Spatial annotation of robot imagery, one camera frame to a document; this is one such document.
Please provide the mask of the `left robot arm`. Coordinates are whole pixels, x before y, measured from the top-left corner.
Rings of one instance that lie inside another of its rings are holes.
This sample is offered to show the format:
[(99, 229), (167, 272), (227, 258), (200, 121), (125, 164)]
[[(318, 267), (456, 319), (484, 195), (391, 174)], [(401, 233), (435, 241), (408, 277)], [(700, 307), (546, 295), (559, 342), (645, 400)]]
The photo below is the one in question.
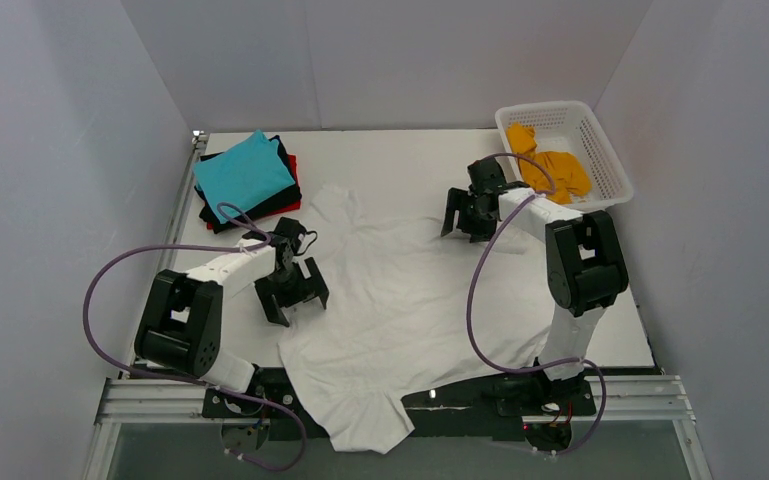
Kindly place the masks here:
[(306, 252), (304, 240), (316, 235), (282, 217), (270, 232), (246, 234), (231, 253), (185, 272), (158, 273), (137, 331), (137, 356), (207, 384), (247, 392), (257, 367), (223, 347), (223, 307), (253, 288), (265, 319), (287, 327), (286, 309), (313, 299), (327, 303), (329, 290), (315, 260), (296, 260)]

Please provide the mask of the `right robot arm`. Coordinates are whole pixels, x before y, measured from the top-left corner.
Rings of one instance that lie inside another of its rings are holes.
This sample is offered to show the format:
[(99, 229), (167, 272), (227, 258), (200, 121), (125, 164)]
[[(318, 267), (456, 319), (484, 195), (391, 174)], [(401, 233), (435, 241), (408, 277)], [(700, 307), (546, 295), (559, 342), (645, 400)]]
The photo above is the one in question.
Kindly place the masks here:
[(586, 352), (599, 320), (629, 285), (622, 248), (610, 214), (581, 212), (551, 200), (553, 180), (540, 189), (506, 180), (498, 155), (471, 163), (470, 185), (447, 193), (441, 234), (458, 229), (484, 250), (484, 266), (503, 230), (514, 226), (545, 247), (546, 281), (555, 302), (549, 334), (531, 367), (549, 384), (569, 382), (593, 362)]

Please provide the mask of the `white t-shirt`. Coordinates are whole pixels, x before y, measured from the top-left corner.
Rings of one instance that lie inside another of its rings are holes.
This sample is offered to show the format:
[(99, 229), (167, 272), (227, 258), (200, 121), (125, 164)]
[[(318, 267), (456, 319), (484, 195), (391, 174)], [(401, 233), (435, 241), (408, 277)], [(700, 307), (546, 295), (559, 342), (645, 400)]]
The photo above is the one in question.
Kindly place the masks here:
[(385, 454), (414, 428), (400, 400), (529, 365), (555, 307), (545, 249), (508, 228), (484, 247), (427, 216), (369, 219), (355, 194), (320, 189), (302, 215), (326, 309), (302, 307), (278, 352), (299, 400), (341, 453)]

